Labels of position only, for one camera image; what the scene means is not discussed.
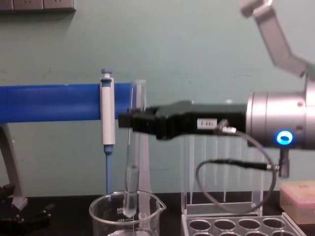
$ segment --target pipette tip box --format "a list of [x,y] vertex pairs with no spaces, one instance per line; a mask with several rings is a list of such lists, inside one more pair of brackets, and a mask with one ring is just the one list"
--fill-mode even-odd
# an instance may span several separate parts
[[297,224],[315,224],[315,181],[284,182],[280,206]]

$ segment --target label sticker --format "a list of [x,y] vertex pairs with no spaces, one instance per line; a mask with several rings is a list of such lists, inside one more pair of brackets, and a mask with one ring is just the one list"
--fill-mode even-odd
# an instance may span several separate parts
[[217,124],[217,119],[197,119],[197,129],[215,129]]

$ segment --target blue led light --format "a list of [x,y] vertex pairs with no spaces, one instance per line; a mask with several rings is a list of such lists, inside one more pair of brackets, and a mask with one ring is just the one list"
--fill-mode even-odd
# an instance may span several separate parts
[[277,142],[281,145],[288,145],[292,142],[293,135],[290,131],[284,130],[277,135]]

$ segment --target electrical outlet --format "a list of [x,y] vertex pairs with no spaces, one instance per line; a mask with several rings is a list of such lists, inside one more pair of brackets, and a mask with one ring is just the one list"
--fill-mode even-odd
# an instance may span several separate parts
[[43,0],[44,9],[74,10],[73,0]]
[[12,11],[13,0],[0,0],[0,11]]
[[43,0],[13,0],[14,10],[43,10]]

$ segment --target blue horizontal bar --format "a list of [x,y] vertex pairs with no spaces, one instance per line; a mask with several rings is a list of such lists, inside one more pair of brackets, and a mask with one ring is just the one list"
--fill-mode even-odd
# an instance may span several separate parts
[[[115,118],[130,105],[130,83],[115,84]],[[0,123],[100,119],[99,84],[0,87]]]

